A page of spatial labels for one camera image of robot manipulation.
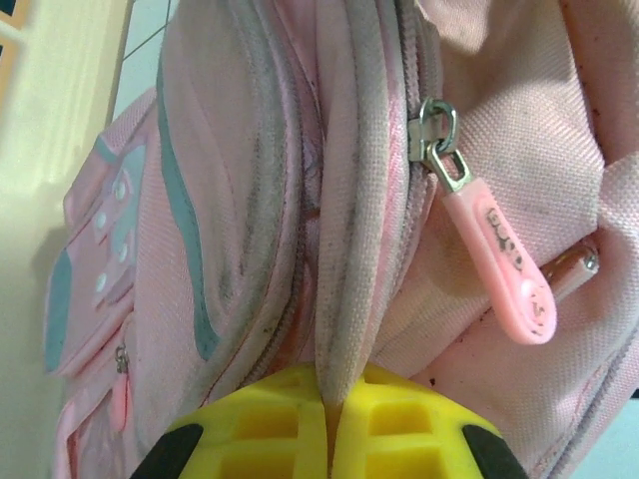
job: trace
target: zipper pull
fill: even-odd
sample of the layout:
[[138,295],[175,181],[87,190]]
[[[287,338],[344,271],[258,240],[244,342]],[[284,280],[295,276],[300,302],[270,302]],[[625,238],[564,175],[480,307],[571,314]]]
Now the zipper pull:
[[122,432],[127,424],[127,404],[129,401],[129,355],[124,344],[116,348],[116,377],[111,387],[109,417],[114,432]]
[[[444,115],[448,135],[437,142],[426,140],[427,124]],[[497,204],[490,188],[475,178],[456,147],[457,117],[447,103],[426,100],[419,118],[408,126],[420,134],[419,148],[409,153],[434,172],[445,191],[443,203],[463,239],[479,277],[490,297],[501,327],[521,344],[543,344],[553,336],[557,310],[552,290]],[[455,177],[443,158],[449,157]]]

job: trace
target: white tile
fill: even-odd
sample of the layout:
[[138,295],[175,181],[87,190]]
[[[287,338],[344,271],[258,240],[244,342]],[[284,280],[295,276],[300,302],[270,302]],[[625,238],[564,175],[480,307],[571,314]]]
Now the white tile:
[[169,19],[173,17],[173,14],[176,13],[176,8],[178,8],[178,4],[180,0],[169,0]]
[[118,117],[134,100],[156,84],[158,62],[164,30],[136,50],[122,63],[114,117]]
[[167,23],[169,0],[136,0],[131,12],[125,57]]

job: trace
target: teal trim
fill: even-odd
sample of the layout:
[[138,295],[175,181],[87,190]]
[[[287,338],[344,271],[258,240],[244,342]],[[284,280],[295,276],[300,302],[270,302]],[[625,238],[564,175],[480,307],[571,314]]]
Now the teal trim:
[[[142,187],[142,174],[144,173],[144,165],[147,159],[147,147],[141,145],[132,152],[128,153],[122,161],[122,167],[118,176],[113,182],[111,188],[112,193],[115,193],[118,184],[122,180],[122,175],[127,172],[129,180],[131,181],[131,188],[129,201],[122,212],[122,215],[113,225],[111,232],[111,253],[118,254],[120,248],[127,240],[129,232],[134,232],[136,225],[138,224],[138,205],[140,204],[140,189]],[[136,252],[130,251],[131,258],[135,261]]]
[[93,145],[93,148],[109,165],[115,165],[115,163],[118,161],[118,156],[113,153],[109,147],[107,147],[107,144],[104,143],[104,140],[101,136],[96,139],[96,143]]
[[209,320],[209,312],[207,311],[198,220],[171,144],[169,119],[164,104],[162,63],[160,63],[158,68],[157,92],[158,129],[160,130],[160,144],[162,146],[162,176],[169,196],[171,213],[182,234],[187,251],[187,264],[193,287],[195,341],[200,356],[206,361],[209,360],[216,349],[220,342],[220,337],[213,331]]
[[63,249],[51,274],[49,304],[47,311],[47,331],[45,336],[44,359],[47,372],[60,365],[64,342],[67,337],[69,303],[71,301],[72,280],[71,259]]

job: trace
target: black plastic part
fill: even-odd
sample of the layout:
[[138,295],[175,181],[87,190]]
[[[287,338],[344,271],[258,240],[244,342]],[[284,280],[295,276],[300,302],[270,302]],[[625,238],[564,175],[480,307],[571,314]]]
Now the black plastic part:
[[483,479],[528,479],[506,441],[480,426],[462,428]]
[[16,10],[16,2],[17,0],[0,0],[0,11],[12,16]]
[[204,427],[188,424],[166,433],[138,466],[131,479],[179,479]]

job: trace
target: pink backpack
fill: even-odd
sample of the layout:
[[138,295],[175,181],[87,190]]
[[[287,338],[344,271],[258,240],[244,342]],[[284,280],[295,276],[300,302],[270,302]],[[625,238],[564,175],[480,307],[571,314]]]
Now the pink backpack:
[[327,402],[371,361],[566,477],[639,384],[637,45],[634,0],[182,0],[64,200],[54,478],[309,360]]

